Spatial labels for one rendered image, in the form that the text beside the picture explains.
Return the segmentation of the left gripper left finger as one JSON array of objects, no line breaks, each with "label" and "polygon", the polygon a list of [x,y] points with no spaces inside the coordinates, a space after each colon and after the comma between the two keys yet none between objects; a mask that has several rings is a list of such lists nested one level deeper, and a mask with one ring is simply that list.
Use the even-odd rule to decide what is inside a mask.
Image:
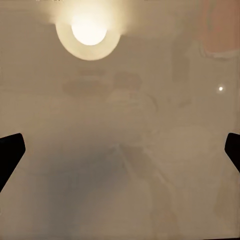
[{"label": "left gripper left finger", "polygon": [[0,138],[0,192],[25,151],[21,133]]}]

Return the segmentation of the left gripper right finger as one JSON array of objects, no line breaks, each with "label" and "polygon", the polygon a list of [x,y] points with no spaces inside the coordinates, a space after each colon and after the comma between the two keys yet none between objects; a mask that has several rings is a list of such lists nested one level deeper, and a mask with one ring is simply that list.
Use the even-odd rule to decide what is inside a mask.
[{"label": "left gripper right finger", "polygon": [[224,150],[240,172],[240,134],[229,133]]}]

